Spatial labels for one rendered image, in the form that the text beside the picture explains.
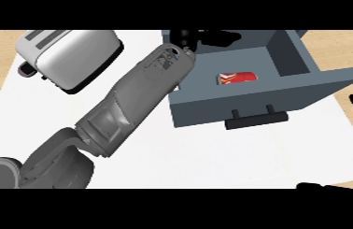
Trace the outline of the grey-blue open drawer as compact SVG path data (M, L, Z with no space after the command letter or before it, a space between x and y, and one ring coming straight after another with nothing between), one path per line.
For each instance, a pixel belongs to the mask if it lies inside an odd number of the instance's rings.
M320 68L296 30L233 30L241 39L228 48L199 44L197 64L169 94L170 103L181 104L249 93L281 90L289 81ZM256 81L218 85L221 73L253 72Z

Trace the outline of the grey-blue drawer front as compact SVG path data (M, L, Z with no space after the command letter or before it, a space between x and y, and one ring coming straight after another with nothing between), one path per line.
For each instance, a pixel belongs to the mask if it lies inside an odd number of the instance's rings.
M353 83L353 68L287 77L271 76L243 83L184 88L170 93L175 127L222 122L240 116L299 110Z

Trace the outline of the red can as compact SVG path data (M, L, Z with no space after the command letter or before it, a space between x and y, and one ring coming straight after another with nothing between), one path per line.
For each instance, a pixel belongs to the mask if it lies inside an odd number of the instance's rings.
M258 79L259 77L253 72L219 73L218 85L256 81Z

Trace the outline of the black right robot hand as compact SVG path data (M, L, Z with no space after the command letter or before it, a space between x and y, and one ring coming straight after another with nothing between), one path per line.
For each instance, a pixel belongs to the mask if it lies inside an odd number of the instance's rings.
M340 189L352 189L343 186L334 186L334 185L321 185L320 183L314 182L300 182L298 184L298 189L303 190L318 190L318 189L327 189L327 190L340 190Z

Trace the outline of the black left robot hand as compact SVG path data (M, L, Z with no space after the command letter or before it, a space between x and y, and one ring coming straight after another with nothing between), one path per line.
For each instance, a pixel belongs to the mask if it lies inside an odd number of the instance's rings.
M199 43L216 47L230 47L241 40L241 34L224 30L172 30L170 42L182 49L199 50Z

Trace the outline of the silver toaster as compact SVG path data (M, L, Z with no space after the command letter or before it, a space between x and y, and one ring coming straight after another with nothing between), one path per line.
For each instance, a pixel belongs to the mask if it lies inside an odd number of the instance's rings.
M114 30L30 30L15 49L26 59L18 73L43 75L67 93L76 94L113 64L125 50Z

